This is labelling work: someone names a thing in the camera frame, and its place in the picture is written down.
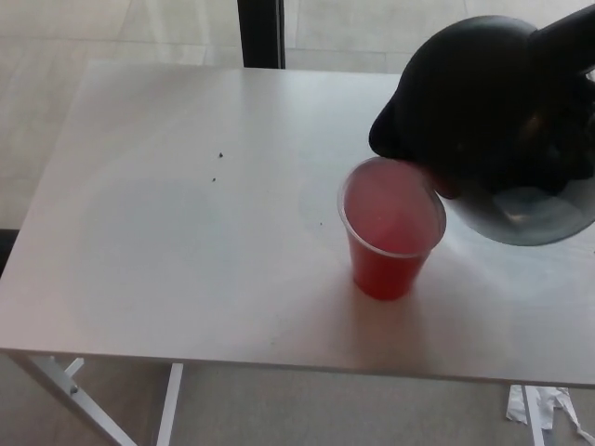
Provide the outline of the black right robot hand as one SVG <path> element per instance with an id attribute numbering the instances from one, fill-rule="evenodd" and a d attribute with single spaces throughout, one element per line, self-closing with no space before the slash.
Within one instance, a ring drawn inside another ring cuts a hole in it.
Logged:
<path id="1" fill-rule="evenodd" d="M 557 195 L 570 183 L 594 176 L 594 86 L 538 109 L 526 125 L 522 184 Z"/>

